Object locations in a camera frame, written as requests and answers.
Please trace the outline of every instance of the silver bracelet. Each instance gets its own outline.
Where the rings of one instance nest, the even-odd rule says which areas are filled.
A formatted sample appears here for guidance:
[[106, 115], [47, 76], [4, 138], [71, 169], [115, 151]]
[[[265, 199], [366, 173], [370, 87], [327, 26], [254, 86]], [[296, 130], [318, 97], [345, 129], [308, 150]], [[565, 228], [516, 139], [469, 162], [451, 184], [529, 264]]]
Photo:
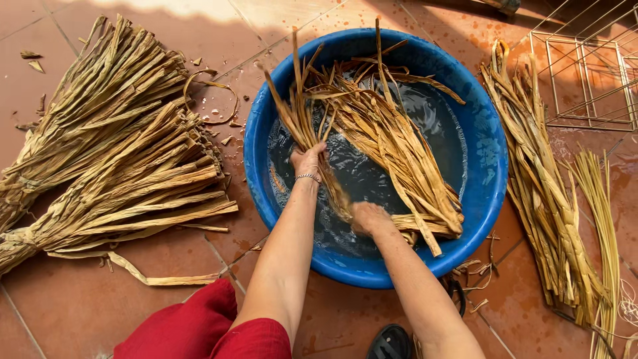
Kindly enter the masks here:
[[295, 181], [297, 181], [299, 178], [303, 178], [303, 177], [310, 177], [313, 180], [317, 181], [317, 183], [319, 183], [321, 185], [321, 181], [319, 180], [319, 178], [317, 178], [317, 176], [315, 176], [314, 174], [310, 174], [310, 173], [300, 174], [298, 176], [295, 176]]

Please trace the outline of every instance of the wire frame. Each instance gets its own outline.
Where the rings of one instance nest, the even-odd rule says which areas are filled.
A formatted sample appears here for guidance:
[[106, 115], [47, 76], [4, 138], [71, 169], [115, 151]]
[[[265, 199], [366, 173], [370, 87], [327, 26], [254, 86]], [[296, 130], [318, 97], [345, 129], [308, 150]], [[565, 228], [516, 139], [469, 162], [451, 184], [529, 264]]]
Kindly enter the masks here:
[[[554, 100], [547, 126], [634, 131], [638, 123], [638, 4], [624, 0], [607, 6], [607, 1], [597, 0], [569, 21], [556, 20], [554, 16], [568, 3], [577, 5], [577, 0], [566, 0], [529, 33], [532, 53], [546, 57], [539, 78], [549, 82]], [[606, 6], [607, 11], [600, 11]], [[550, 21], [560, 28], [552, 33], [538, 30]], [[589, 25], [575, 30], [579, 24]]]

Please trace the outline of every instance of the hand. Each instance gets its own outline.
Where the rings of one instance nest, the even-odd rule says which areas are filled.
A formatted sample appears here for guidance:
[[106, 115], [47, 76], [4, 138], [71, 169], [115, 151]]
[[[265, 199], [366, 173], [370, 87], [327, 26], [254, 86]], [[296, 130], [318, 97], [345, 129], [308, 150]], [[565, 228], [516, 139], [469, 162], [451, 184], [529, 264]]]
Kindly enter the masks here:
[[325, 142], [319, 142], [315, 144], [311, 149], [303, 153], [299, 147], [295, 147], [290, 155], [290, 163], [295, 168], [295, 176], [300, 174], [312, 174], [315, 175], [320, 181], [322, 180], [319, 174], [319, 154], [327, 148]]
[[374, 233], [383, 229], [395, 229], [392, 218], [385, 209], [370, 202], [356, 202], [350, 207], [352, 214], [352, 231], [373, 237]]

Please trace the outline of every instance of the blue plastic basin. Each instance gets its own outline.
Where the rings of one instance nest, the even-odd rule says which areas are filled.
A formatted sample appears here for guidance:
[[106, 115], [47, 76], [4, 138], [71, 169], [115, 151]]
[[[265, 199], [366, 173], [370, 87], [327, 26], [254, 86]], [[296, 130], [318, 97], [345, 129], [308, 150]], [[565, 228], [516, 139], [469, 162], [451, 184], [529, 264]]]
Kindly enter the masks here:
[[[405, 65], [415, 75], [432, 75], [455, 91], [466, 105], [444, 94], [459, 120], [468, 145], [468, 178], [463, 204], [463, 235], [458, 240], [441, 241], [443, 254], [433, 258], [423, 246], [418, 255], [440, 277], [463, 262], [489, 234], [503, 204], [507, 184], [507, 147], [500, 120], [487, 93], [476, 78], [441, 48], [421, 38], [392, 30], [381, 30], [382, 47], [401, 40], [408, 43], [383, 56], [387, 65]], [[309, 59], [319, 44], [324, 48], [315, 66], [326, 67], [334, 60], [376, 54], [375, 29], [351, 29], [322, 36], [302, 46], [299, 57]], [[279, 94], [287, 97], [294, 80], [292, 55], [272, 72]], [[244, 134], [244, 167], [250, 193], [266, 226], [272, 230], [281, 210], [269, 182], [268, 136], [278, 114], [266, 83], [257, 93]], [[389, 289], [392, 281], [382, 260], [348, 257], [315, 245], [312, 269], [353, 286]]]

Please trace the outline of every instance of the water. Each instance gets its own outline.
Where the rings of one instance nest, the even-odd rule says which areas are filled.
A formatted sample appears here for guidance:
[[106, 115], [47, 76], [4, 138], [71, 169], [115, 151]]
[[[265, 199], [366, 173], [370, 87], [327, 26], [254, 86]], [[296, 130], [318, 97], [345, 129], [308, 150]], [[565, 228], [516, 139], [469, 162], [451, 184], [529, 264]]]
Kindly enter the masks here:
[[[396, 98], [394, 85], [390, 85], [390, 89]], [[419, 126], [430, 145], [443, 179], [462, 197], [467, 179], [467, 147], [452, 109], [438, 90], [428, 84], [399, 83], [399, 92], [406, 113]], [[315, 129], [322, 118], [323, 106], [316, 106], [313, 111]], [[288, 202], [295, 181], [294, 170], [288, 163], [293, 144], [290, 133], [277, 119], [270, 133], [268, 151], [271, 187], [281, 209]], [[327, 144], [335, 176], [353, 202], [380, 204], [390, 214], [410, 212], [394, 190], [390, 176], [378, 164], [334, 130], [330, 132]], [[355, 235], [350, 225], [337, 218], [323, 187], [317, 200], [315, 243], [350, 257], [381, 258], [372, 239]]]

